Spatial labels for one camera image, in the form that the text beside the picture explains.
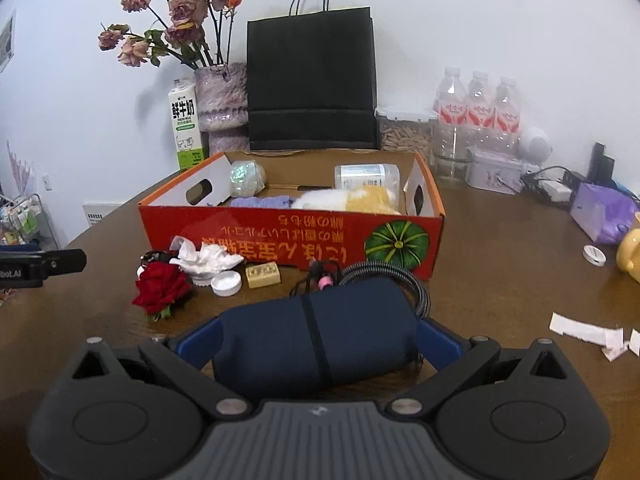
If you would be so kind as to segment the red rose flower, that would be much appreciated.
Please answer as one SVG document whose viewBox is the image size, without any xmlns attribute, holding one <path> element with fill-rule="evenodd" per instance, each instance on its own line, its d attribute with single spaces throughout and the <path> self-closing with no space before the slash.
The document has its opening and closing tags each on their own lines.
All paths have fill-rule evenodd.
<svg viewBox="0 0 640 480">
<path fill-rule="evenodd" d="M 194 293 L 191 279 L 174 264 L 151 261 L 142 266 L 132 304 L 153 321 L 170 318 Z"/>
</svg>

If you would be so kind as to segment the white tissue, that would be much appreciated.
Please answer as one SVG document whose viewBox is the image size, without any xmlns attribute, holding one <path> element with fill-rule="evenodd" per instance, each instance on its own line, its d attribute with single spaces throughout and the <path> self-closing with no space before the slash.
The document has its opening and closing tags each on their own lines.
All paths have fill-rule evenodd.
<svg viewBox="0 0 640 480">
<path fill-rule="evenodd" d="M 185 273 L 196 286 L 207 286 L 212 278 L 224 271 L 230 271 L 244 261 L 238 254 L 230 254 L 227 248 L 217 244 L 203 243 L 201 248 L 182 236 L 175 236 L 169 250 L 176 255 L 169 263 Z"/>
</svg>

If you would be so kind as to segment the navy blue zip pouch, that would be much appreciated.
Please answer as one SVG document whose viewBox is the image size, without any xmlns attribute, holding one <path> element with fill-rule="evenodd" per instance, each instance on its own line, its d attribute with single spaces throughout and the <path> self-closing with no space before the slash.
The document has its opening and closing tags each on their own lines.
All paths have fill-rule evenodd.
<svg viewBox="0 0 640 480">
<path fill-rule="evenodd" d="M 414 361 L 418 317 L 388 278 L 236 307 L 220 317 L 215 377 L 252 399 L 318 398 Z"/>
</svg>

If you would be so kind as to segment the yellow white plush toy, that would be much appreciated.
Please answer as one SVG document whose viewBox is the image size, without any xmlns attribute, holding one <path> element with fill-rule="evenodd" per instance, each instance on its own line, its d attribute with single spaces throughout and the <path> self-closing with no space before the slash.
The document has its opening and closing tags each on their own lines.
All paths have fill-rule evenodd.
<svg viewBox="0 0 640 480">
<path fill-rule="evenodd" d="M 296 198 L 292 209 L 362 212 L 363 214 L 399 214 L 396 196 L 389 188 L 360 185 L 352 190 L 328 188 L 305 192 Z"/>
</svg>

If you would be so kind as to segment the purple drawstring pouch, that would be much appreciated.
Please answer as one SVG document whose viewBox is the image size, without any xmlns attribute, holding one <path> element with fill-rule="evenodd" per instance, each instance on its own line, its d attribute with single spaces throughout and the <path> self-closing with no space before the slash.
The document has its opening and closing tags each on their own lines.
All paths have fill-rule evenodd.
<svg viewBox="0 0 640 480">
<path fill-rule="evenodd" d="M 232 208 L 290 209 L 294 200 L 291 196 L 235 197 L 229 204 Z"/>
</svg>

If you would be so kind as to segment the white cotton swab jar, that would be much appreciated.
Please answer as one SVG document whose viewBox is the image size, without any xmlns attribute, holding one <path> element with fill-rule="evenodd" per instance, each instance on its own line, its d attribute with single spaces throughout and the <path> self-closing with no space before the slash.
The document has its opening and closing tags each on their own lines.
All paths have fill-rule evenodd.
<svg viewBox="0 0 640 480">
<path fill-rule="evenodd" d="M 382 186 L 398 195 L 399 168 L 393 164 L 352 164 L 334 167 L 334 188 L 353 190 L 361 185 Z"/>
</svg>

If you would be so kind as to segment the iridescent white rose ornament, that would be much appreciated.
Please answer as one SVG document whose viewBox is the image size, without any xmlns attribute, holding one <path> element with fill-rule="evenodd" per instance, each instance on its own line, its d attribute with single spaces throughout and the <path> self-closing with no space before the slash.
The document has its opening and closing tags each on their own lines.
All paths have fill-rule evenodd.
<svg viewBox="0 0 640 480">
<path fill-rule="evenodd" d="M 231 196 L 241 198 L 257 195 L 267 184 L 265 169 L 255 159 L 232 162 L 229 180 Z"/>
</svg>

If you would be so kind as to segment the white jar lid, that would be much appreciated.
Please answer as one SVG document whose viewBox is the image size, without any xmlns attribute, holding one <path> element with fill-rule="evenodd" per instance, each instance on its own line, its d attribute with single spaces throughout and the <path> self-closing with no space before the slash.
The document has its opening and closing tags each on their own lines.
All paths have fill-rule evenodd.
<svg viewBox="0 0 640 480">
<path fill-rule="evenodd" d="M 233 296 L 242 288 L 241 274 L 232 270 L 220 272 L 212 277 L 209 286 L 218 297 Z"/>
</svg>

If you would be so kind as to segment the torn white paper scraps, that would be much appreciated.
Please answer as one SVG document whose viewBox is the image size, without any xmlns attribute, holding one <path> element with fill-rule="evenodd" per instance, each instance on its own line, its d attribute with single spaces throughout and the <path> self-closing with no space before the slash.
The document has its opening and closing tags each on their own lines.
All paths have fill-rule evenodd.
<svg viewBox="0 0 640 480">
<path fill-rule="evenodd" d="M 595 344 L 601 348 L 608 362 L 613 362 L 626 353 L 639 356 L 638 330 L 632 330 L 626 337 L 623 328 L 605 328 L 578 322 L 557 313 L 552 314 L 549 330 L 557 335 L 572 337 L 588 342 L 588 344 Z"/>
</svg>

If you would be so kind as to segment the white tape roll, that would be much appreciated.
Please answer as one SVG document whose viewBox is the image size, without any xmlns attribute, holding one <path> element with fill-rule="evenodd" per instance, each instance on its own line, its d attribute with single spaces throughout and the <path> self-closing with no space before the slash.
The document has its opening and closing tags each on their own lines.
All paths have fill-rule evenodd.
<svg viewBox="0 0 640 480">
<path fill-rule="evenodd" d="M 582 255 L 593 266 L 604 266 L 606 263 L 606 255 L 600 248 L 593 245 L 585 245 L 582 248 Z"/>
</svg>

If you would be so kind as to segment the red cardboard pumpkin box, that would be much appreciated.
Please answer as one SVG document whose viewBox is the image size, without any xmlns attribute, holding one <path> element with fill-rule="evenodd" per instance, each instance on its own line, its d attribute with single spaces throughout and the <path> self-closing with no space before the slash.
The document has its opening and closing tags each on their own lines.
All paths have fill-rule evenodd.
<svg viewBox="0 0 640 480">
<path fill-rule="evenodd" d="M 399 207 L 396 214 L 233 207 L 230 170 L 240 160 L 265 169 L 265 196 L 290 197 L 329 188 L 340 165 L 392 164 L 400 172 Z M 312 260 L 341 266 L 381 260 L 424 280 L 433 274 L 446 218 L 421 155 L 369 150 L 219 152 L 146 196 L 139 211 L 155 250 L 182 236 L 195 245 L 224 245 L 248 262 L 306 269 Z"/>
</svg>

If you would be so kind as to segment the white floral tin box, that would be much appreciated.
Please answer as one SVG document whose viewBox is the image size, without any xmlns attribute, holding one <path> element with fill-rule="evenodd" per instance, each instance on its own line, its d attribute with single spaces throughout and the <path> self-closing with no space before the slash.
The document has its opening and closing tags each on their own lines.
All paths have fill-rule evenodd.
<svg viewBox="0 0 640 480">
<path fill-rule="evenodd" d="M 521 192 L 523 163 L 510 155 L 468 148 L 465 182 L 471 188 L 508 195 Z"/>
</svg>

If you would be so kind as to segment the white power adapter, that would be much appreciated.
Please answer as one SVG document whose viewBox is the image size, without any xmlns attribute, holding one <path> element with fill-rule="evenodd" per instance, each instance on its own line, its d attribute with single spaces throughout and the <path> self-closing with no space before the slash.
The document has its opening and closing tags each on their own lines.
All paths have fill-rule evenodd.
<svg viewBox="0 0 640 480">
<path fill-rule="evenodd" d="M 548 195 L 552 203 L 569 203 L 572 197 L 572 190 L 559 181 L 542 180 L 540 188 Z"/>
</svg>

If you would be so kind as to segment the green white milk carton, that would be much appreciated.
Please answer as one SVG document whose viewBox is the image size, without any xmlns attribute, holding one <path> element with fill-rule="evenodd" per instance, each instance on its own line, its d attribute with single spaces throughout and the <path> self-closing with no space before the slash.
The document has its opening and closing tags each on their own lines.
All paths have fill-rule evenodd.
<svg viewBox="0 0 640 480">
<path fill-rule="evenodd" d="M 179 168 L 186 170 L 198 166 L 206 159 L 206 148 L 198 123 L 194 79 L 175 79 L 168 92 L 168 101 Z"/>
</svg>

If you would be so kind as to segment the yellow ceramic mug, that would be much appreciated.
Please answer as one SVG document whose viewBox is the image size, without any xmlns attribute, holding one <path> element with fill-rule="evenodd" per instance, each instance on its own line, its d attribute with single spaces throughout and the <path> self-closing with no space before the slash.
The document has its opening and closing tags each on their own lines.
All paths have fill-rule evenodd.
<svg viewBox="0 0 640 480">
<path fill-rule="evenodd" d="M 640 212 L 634 220 L 616 252 L 616 266 L 636 282 L 640 282 Z"/>
</svg>

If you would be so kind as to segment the clear drinking glass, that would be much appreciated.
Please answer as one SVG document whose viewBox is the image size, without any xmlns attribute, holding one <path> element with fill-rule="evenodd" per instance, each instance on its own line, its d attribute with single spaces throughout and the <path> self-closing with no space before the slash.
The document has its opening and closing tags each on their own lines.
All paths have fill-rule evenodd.
<svg viewBox="0 0 640 480">
<path fill-rule="evenodd" d="M 469 147 L 469 139 L 463 136 L 439 136 L 434 141 L 432 169 L 439 186 L 458 188 L 465 184 Z"/>
</svg>

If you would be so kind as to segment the purple tissue pack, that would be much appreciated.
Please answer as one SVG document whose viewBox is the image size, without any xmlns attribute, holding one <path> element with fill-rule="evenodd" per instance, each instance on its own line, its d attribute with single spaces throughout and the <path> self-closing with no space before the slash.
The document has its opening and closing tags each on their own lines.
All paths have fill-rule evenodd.
<svg viewBox="0 0 640 480">
<path fill-rule="evenodd" d="M 618 245 L 634 224 L 636 203 L 614 188 L 582 183 L 570 216 L 594 244 Z"/>
</svg>

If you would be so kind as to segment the white round speaker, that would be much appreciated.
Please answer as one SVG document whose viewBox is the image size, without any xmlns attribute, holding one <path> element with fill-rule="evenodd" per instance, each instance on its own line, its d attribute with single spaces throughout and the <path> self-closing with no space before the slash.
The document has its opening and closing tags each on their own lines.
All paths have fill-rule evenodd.
<svg viewBox="0 0 640 480">
<path fill-rule="evenodd" d="M 518 138 L 518 156 L 521 159 L 541 165 L 552 154 L 552 144 L 548 134 L 538 127 L 523 129 Z"/>
</svg>

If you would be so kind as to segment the clear container of pellets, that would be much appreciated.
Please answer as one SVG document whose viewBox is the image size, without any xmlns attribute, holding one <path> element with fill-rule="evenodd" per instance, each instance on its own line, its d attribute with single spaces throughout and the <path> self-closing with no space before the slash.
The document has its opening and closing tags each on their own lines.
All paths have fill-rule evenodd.
<svg viewBox="0 0 640 480">
<path fill-rule="evenodd" d="M 405 110 L 379 106 L 375 111 L 381 148 L 389 152 L 416 152 L 428 160 L 437 115 L 434 110 Z"/>
</svg>

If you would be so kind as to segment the purple marbled vase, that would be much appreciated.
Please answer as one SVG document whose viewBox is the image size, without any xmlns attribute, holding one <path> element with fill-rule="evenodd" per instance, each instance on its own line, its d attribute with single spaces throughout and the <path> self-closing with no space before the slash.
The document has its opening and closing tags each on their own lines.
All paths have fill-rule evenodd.
<svg viewBox="0 0 640 480">
<path fill-rule="evenodd" d="M 198 124 L 209 153 L 248 151 L 246 65 L 202 67 L 194 76 Z"/>
</svg>

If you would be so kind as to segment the black charger stand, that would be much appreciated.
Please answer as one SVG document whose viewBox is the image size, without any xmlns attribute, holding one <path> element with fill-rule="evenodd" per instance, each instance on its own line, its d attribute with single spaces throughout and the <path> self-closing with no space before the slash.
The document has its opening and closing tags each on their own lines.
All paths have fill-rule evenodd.
<svg viewBox="0 0 640 480">
<path fill-rule="evenodd" d="M 615 160 L 605 155 L 605 145 L 596 142 L 591 151 L 587 181 L 610 188 L 613 182 L 614 166 Z"/>
</svg>

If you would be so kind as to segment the water bottle right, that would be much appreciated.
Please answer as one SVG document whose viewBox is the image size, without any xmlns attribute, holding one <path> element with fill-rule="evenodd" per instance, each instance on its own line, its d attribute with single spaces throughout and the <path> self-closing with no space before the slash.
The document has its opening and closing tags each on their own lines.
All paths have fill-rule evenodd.
<svg viewBox="0 0 640 480">
<path fill-rule="evenodd" d="M 521 123 L 521 99 L 513 78 L 501 77 L 496 89 L 494 111 L 497 150 L 513 155 Z"/>
</svg>

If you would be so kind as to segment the water bottle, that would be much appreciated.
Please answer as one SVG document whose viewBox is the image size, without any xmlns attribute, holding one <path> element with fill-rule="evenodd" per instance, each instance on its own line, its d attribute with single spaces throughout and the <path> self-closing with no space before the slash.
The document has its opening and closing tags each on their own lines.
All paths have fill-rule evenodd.
<svg viewBox="0 0 640 480">
<path fill-rule="evenodd" d="M 521 123 L 521 99 L 513 78 L 501 77 L 496 89 L 494 111 L 497 150 L 513 155 Z"/>
<path fill-rule="evenodd" d="M 434 102 L 437 114 L 435 153 L 455 159 L 463 152 L 466 141 L 466 90 L 459 67 L 446 67 Z"/>
<path fill-rule="evenodd" d="M 466 94 L 466 120 L 474 145 L 488 150 L 494 128 L 495 107 L 488 98 L 488 75 L 474 70 Z"/>
</svg>

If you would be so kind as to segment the water bottle middle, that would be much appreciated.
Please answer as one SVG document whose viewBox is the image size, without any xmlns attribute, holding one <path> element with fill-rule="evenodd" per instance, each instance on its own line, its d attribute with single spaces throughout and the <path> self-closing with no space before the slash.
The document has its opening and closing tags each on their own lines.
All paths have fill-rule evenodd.
<svg viewBox="0 0 640 480">
<path fill-rule="evenodd" d="M 474 70 L 466 94 L 466 120 L 474 145 L 488 150 L 494 128 L 495 107 L 488 98 L 488 75 Z"/>
</svg>

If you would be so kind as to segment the water bottle left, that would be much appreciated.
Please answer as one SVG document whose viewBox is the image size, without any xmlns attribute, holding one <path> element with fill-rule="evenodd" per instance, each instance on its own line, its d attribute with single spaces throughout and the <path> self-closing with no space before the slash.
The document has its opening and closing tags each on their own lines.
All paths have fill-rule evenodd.
<svg viewBox="0 0 640 480">
<path fill-rule="evenodd" d="M 466 90 L 459 67 L 446 67 L 434 102 L 437 114 L 435 153 L 455 159 L 463 152 L 466 141 Z"/>
</svg>

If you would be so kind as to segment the dried pink rose bouquet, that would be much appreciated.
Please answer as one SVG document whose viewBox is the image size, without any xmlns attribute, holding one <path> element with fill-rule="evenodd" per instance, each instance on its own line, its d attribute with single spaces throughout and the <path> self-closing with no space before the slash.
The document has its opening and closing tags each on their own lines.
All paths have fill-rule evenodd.
<svg viewBox="0 0 640 480">
<path fill-rule="evenodd" d="M 127 24 L 102 26 L 101 51 L 118 52 L 117 61 L 138 68 L 174 58 L 191 70 L 227 66 L 236 14 L 243 0 L 120 0 L 128 14 L 149 12 L 154 22 L 137 34 Z"/>
</svg>

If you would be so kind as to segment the black paper shopping bag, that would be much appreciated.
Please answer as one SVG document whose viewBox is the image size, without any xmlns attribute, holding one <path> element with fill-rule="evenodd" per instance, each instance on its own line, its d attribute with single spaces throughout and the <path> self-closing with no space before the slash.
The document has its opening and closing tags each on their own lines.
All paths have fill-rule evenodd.
<svg viewBox="0 0 640 480">
<path fill-rule="evenodd" d="M 247 23 L 248 138 L 253 151 L 377 150 L 373 21 L 367 6 Z"/>
</svg>

